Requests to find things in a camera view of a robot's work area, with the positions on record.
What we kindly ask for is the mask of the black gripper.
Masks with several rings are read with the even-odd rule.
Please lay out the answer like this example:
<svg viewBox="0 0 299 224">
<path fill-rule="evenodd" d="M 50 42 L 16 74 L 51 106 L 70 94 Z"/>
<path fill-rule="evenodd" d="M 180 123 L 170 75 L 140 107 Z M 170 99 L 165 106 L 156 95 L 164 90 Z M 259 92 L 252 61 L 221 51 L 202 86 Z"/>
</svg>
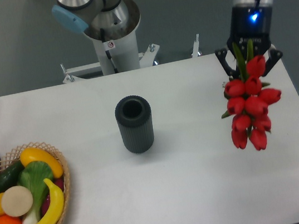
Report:
<svg viewBox="0 0 299 224">
<path fill-rule="evenodd" d="M 254 55 L 264 55 L 268 53 L 268 60 L 265 63 L 263 77 L 266 77 L 275 67 L 275 64 L 282 58 L 283 52 L 276 48 L 270 48 L 272 42 L 270 39 L 270 29 L 272 19 L 272 7 L 240 7 L 234 6 L 231 15 L 231 29 L 227 41 L 227 46 L 231 52 L 233 44 L 236 44 L 245 57 L 247 54 L 247 43 L 253 42 Z M 239 68 L 235 65 L 232 68 L 227 62 L 228 49 L 222 48 L 214 52 L 220 65 L 227 75 L 239 74 Z"/>
</svg>

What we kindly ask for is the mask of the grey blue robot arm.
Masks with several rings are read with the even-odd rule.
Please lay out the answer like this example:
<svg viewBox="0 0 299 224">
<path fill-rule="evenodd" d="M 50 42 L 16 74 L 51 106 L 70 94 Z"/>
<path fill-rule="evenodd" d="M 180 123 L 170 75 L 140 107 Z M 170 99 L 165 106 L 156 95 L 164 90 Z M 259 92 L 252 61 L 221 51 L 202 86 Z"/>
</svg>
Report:
<svg viewBox="0 0 299 224">
<path fill-rule="evenodd" d="M 273 0 L 233 0 L 227 44 L 215 52 L 228 76 L 237 78 L 242 71 L 228 65 L 228 53 L 246 60 L 268 55 L 265 73 L 282 58 L 283 53 L 269 39 L 272 6 Z M 56 0 L 52 14 L 65 29 L 92 41 L 104 75 L 154 64 L 157 45 L 150 45 L 143 54 L 138 52 L 135 32 L 140 11 L 132 0 Z"/>
</svg>

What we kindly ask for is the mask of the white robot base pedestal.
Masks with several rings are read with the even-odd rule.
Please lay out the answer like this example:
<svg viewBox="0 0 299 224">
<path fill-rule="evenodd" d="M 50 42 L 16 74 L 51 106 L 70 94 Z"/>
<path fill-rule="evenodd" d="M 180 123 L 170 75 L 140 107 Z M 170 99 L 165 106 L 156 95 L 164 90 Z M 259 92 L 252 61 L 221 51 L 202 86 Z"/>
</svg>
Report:
<svg viewBox="0 0 299 224">
<path fill-rule="evenodd" d="M 52 14 L 64 28 L 91 40 L 99 59 L 96 65 L 68 69 L 67 76 L 84 75 L 96 69 L 111 75 L 158 64 L 159 45 L 151 43 L 144 52 L 139 52 L 136 30 L 141 14 L 133 0 L 120 0 L 113 9 L 100 12 L 91 24 L 58 5 L 53 6 Z"/>
</svg>

